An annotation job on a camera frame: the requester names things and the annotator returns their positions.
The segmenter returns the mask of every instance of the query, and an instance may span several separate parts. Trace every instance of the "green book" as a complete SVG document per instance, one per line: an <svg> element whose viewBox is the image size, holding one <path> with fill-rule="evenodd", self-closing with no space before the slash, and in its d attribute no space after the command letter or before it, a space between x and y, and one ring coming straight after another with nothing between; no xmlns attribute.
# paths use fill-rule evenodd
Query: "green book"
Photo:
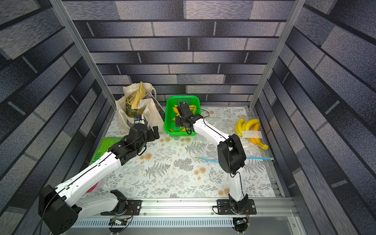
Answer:
<svg viewBox="0 0 376 235"><path fill-rule="evenodd" d="M108 151L108 148L111 147L113 144L119 142L121 138L103 138L99 144L99 148L94 154L93 158L91 159L90 165L98 160L105 152Z"/></svg>

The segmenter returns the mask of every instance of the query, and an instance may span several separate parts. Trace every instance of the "vented metal panel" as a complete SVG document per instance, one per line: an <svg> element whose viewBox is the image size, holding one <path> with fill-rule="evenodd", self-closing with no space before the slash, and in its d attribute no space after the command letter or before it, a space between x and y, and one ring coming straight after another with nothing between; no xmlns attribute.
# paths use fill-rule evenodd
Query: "vented metal panel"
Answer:
<svg viewBox="0 0 376 235"><path fill-rule="evenodd" d="M109 227L110 218L85 218L72 228ZM133 218L128 227L231 227L232 218Z"/></svg>

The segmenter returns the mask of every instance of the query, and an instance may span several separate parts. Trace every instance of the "pink object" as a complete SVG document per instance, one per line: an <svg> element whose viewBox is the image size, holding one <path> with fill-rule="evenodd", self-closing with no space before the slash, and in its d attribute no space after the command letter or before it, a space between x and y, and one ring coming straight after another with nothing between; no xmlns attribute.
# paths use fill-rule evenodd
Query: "pink object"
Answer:
<svg viewBox="0 0 376 235"><path fill-rule="evenodd" d="M95 187L97 186L97 184L98 184L98 183L96 183L93 187L91 187L91 188L87 191L87 193L93 191L93 190L95 189Z"/></svg>

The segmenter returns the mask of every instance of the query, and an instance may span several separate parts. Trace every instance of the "green basket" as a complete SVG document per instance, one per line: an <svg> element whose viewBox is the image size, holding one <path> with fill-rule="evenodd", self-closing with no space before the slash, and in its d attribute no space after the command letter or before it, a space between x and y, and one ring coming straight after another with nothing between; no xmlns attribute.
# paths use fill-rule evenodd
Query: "green basket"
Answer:
<svg viewBox="0 0 376 235"><path fill-rule="evenodd" d="M180 127L176 127L175 121L172 120L176 116L176 113L173 111L172 107L179 105L180 102L185 102L188 105L196 105L197 108L201 108L200 100L197 96L171 96L167 99L166 103L164 129L168 134L173 136L194 136L197 134L196 132L192 132L191 135L187 134L187 132L180 132L182 129ZM201 114L201 110L197 109L195 114Z"/></svg>

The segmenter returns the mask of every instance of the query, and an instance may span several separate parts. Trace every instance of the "black mounting plate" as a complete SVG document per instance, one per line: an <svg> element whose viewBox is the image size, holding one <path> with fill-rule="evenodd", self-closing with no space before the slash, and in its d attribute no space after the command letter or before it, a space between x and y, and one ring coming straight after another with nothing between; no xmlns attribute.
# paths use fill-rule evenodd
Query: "black mounting plate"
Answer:
<svg viewBox="0 0 376 235"><path fill-rule="evenodd" d="M255 205L255 202L252 199L248 199L249 203L249 214L255 215L257 214L256 206L253 208L252 206ZM217 206L218 206L218 214L220 215L235 215L234 212L231 211L230 207L230 200L229 199L218 199L217 200Z"/></svg>
<svg viewBox="0 0 376 235"><path fill-rule="evenodd" d="M132 207L133 215L139 215L140 210L141 210L142 201L141 200L127 200L127 201L128 201L128 206ZM118 213L115 214L114 212L106 211L106 212L102 212L100 215L117 216L119 214ZM132 211L128 208L127 212L125 212L124 215L132 215Z"/></svg>

